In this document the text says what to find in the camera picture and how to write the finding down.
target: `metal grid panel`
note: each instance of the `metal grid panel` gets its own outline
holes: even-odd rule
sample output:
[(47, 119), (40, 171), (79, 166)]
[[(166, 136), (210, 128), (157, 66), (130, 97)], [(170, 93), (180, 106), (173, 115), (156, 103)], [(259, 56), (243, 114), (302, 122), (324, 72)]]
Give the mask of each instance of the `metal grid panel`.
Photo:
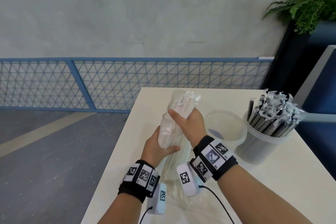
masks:
[(63, 61), (0, 61), (0, 106), (89, 108)]
[(97, 109), (130, 110), (141, 87), (258, 89), (270, 62), (75, 61)]

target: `fern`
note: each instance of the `fern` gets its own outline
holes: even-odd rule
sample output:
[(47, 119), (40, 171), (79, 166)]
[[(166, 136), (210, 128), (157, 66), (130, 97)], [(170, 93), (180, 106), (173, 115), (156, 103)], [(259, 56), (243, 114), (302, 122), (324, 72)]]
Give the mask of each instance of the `fern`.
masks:
[(319, 21), (336, 20), (336, 0), (274, 1), (267, 7), (262, 18), (273, 13), (284, 24), (295, 21), (295, 31), (299, 34), (311, 34)]

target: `person's right hand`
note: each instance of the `person's right hand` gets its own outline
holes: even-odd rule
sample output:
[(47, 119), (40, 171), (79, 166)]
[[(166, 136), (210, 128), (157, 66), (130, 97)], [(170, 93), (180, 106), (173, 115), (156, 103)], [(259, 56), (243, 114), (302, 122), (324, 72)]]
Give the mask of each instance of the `person's right hand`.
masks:
[(207, 135), (202, 114), (196, 108), (193, 109), (188, 119), (182, 118), (177, 112), (168, 110), (170, 117), (181, 127), (185, 137), (191, 146), (195, 148)]

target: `container filled with black straws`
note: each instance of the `container filled with black straws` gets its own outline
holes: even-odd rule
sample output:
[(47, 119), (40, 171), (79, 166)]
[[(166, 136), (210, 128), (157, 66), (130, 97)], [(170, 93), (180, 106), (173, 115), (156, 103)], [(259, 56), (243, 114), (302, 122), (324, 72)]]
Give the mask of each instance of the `container filled with black straws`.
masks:
[(305, 118), (303, 111), (292, 103), (292, 95), (267, 91), (264, 90), (255, 107), (254, 101), (250, 101), (243, 117), (247, 137), (235, 150), (242, 160), (254, 165), (264, 162), (279, 144), (287, 141)]

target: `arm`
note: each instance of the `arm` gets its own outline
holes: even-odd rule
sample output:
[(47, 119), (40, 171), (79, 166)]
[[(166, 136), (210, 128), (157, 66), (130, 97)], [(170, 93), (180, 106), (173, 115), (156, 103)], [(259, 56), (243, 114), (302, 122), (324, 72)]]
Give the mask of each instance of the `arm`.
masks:
[[(146, 141), (141, 158), (152, 167), (156, 168), (168, 155), (180, 150), (178, 146), (162, 149), (158, 143), (160, 126), (154, 134)], [(137, 224), (141, 212), (141, 201), (126, 193), (119, 194), (113, 201), (110, 208), (99, 220), (98, 224)]]
[[(193, 148), (207, 135), (199, 110), (194, 109), (187, 120), (173, 110), (168, 113), (181, 127)], [(239, 165), (230, 168), (217, 183), (244, 224), (311, 224), (297, 209)]]

